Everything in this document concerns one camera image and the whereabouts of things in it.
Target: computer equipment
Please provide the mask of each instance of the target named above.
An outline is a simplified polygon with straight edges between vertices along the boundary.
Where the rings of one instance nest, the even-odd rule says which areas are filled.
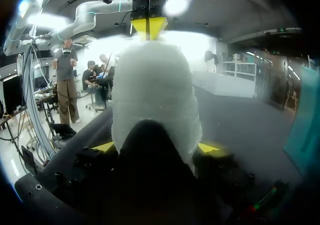
[[[9,115],[11,115],[18,106],[23,107],[26,104],[20,78],[20,76],[15,76],[3,82],[5,110]]]
[[[37,77],[33,80],[34,89],[43,89],[48,86],[45,78],[43,76]]]

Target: yellow bracket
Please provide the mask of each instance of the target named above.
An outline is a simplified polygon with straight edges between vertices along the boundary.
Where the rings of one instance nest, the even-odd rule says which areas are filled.
[[[134,29],[138,32],[141,39],[145,41],[147,39],[147,20],[136,19],[131,21]],[[156,40],[159,33],[163,31],[168,25],[168,20],[166,17],[152,17],[149,18],[149,32],[150,40]]]

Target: white wall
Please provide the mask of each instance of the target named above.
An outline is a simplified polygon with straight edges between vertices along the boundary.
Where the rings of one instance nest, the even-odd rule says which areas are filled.
[[[193,84],[217,96],[252,98],[256,82],[218,73],[195,71]]]
[[[207,71],[205,53],[207,50],[216,53],[216,38],[195,32],[165,31],[160,36],[161,40],[177,45],[188,60],[190,71]]]
[[[95,41],[92,45],[77,52],[78,64],[77,73],[83,74],[87,69],[87,63],[90,60],[101,65],[99,59],[100,54],[106,54],[107,57],[111,54],[110,65],[114,66],[115,56],[128,46],[139,41],[138,36],[123,37],[120,35],[101,38]],[[165,41],[178,46],[186,59],[188,60],[190,71],[207,71],[207,63],[205,62],[205,52],[207,50],[216,53],[216,38],[210,37],[202,33],[185,32],[185,31],[163,31],[159,40]]]
[[[222,68],[223,68],[223,62],[227,62],[228,60],[228,45],[223,43],[223,42],[220,42],[220,41],[217,41],[215,43],[215,46],[216,46],[216,55],[218,57],[218,65],[216,66],[216,72],[218,74],[221,74],[222,73]],[[225,58],[226,60],[223,61],[223,58],[222,58],[222,54],[225,54]]]

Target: person in dark clothing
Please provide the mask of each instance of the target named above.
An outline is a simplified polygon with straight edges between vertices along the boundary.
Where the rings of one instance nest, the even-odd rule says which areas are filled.
[[[95,104],[98,106],[103,106],[104,102],[101,97],[100,89],[101,87],[95,83],[90,82],[90,80],[94,77],[93,69],[95,68],[95,61],[88,61],[88,69],[84,71],[82,76],[82,86],[83,90],[87,93],[94,93]]]
[[[103,72],[102,69],[101,69],[101,67],[99,67],[98,64],[94,66],[93,71],[95,72],[95,74],[96,74],[97,76],[99,76],[99,74]]]

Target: green light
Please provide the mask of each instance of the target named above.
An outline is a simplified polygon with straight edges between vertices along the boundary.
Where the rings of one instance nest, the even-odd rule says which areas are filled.
[[[255,205],[253,206],[253,208],[254,208],[255,210],[258,210],[258,209],[260,208],[260,206],[259,206],[259,204],[255,204]]]
[[[285,28],[278,28],[277,31],[279,33],[286,33],[287,32],[287,30]]]

